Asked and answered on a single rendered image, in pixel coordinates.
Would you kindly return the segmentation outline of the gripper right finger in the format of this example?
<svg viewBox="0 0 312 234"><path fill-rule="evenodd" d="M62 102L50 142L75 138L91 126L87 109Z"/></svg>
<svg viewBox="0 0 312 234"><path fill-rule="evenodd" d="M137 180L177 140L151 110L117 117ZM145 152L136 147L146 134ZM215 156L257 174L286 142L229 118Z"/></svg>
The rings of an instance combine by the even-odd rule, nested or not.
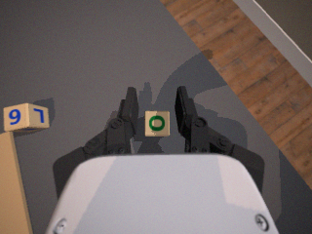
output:
<svg viewBox="0 0 312 234"><path fill-rule="evenodd" d="M260 195L264 176L264 160L256 153L233 144L227 137L208 127L199 117L193 98L188 98L185 86L179 86L175 98L175 116L178 132L185 137L185 152L211 152L230 156L247 169Z"/></svg>

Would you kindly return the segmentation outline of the orange flat mat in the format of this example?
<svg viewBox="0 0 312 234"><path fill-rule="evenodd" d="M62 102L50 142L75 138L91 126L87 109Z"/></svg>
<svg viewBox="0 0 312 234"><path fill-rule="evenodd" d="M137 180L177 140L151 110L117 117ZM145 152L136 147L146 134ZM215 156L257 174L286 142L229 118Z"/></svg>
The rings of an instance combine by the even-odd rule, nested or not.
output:
<svg viewBox="0 0 312 234"><path fill-rule="evenodd" d="M0 234L33 234L13 132L0 135Z"/></svg>

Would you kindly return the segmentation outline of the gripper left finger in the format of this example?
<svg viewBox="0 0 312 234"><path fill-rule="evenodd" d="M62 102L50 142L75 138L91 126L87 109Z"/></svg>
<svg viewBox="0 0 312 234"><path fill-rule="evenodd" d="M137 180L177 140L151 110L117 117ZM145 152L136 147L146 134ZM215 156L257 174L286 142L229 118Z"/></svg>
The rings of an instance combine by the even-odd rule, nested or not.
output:
<svg viewBox="0 0 312 234"><path fill-rule="evenodd" d="M81 162L107 154L131 154L130 139L137 133L138 101L137 90L128 87L126 99L121 99L117 118L109 121L107 129L90 139L53 164L57 197L59 196L73 170Z"/></svg>

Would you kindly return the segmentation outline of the wooden letter block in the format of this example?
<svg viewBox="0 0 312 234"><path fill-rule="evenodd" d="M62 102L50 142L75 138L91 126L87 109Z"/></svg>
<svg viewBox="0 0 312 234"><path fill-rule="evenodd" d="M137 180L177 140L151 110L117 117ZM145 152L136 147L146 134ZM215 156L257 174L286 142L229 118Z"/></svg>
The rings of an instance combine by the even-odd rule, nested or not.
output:
<svg viewBox="0 0 312 234"><path fill-rule="evenodd" d="M144 135L146 137L168 137L170 135L170 112L145 111Z"/></svg>
<svg viewBox="0 0 312 234"><path fill-rule="evenodd" d="M4 108L6 132L33 132L49 128L48 108L22 103Z"/></svg>

